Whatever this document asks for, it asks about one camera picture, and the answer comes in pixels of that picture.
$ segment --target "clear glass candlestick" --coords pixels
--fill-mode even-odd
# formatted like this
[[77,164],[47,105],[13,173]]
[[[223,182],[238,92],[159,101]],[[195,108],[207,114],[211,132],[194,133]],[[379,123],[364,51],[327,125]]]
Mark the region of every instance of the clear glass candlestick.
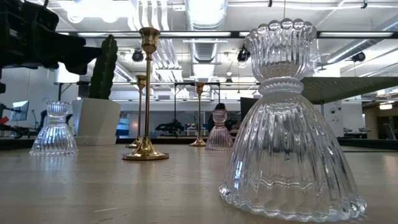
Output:
[[37,136],[30,154],[35,156],[49,156],[62,154],[76,154],[78,152],[75,138],[65,117],[70,103],[48,101],[47,114],[49,123]]
[[212,113],[215,127],[210,131],[209,138],[206,142],[206,149],[230,150],[233,142],[228,129],[226,129],[224,125],[226,121],[226,110],[213,110]]
[[284,19],[246,37],[262,98],[241,124],[220,185],[235,207],[300,222],[348,220],[366,209],[333,131],[300,94],[316,33]]

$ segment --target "potted cactus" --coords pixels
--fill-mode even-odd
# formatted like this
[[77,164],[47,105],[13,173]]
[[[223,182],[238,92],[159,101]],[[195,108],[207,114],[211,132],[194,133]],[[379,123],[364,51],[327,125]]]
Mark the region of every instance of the potted cactus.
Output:
[[120,105],[109,100],[118,46],[112,35],[102,42],[102,55],[96,59],[88,98],[72,102],[78,145],[109,145],[116,143]]

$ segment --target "white planter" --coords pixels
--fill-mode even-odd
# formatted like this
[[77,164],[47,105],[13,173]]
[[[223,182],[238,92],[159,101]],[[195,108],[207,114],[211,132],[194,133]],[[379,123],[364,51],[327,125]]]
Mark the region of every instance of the white planter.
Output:
[[111,100],[84,98],[72,102],[78,146],[116,144],[120,104]]

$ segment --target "gold candlestick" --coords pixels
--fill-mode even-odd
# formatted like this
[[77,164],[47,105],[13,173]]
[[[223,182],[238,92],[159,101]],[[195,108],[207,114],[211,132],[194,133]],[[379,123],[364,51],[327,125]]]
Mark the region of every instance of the gold candlestick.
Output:
[[138,92],[139,92],[139,104],[138,104],[138,135],[136,140],[131,143],[126,145],[126,148],[129,149],[136,149],[138,146],[142,143],[142,136],[141,136],[141,98],[142,98],[142,89],[145,87],[145,80],[147,77],[145,75],[136,75],[137,79],[137,86],[138,86]]
[[201,137],[201,119],[200,119],[200,98],[201,98],[201,94],[203,93],[203,87],[205,86],[205,83],[203,82],[196,82],[195,84],[197,86],[197,93],[198,93],[198,99],[199,99],[199,115],[198,115],[198,137],[197,140],[194,143],[189,144],[189,146],[192,147],[205,147],[206,143],[204,142],[204,140]]
[[141,47],[144,49],[147,57],[147,78],[146,78],[146,94],[145,94],[145,136],[142,143],[131,154],[122,155],[122,159],[127,160],[156,160],[168,159],[169,154],[158,152],[152,145],[149,137],[149,97],[150,97],[150,61],[152,61],[152,53],[156,51],[157,39],[160,32],[151,27],[144,27],[139,30],[142,37]]

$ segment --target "wooden table surface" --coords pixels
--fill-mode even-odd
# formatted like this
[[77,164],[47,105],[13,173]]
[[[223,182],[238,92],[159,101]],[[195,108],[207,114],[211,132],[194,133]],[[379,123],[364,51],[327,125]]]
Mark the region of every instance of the wooden table surface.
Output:
[[[296,223],[242,212],[220,198],[228,152],[155,147],[170,159],[122,161],[129,152],[122,145],[79,147],[76,157],[0,151],[0,223]],[[345,156],[368,203],[365,217],[346,223],[398,223],[398,153]]]

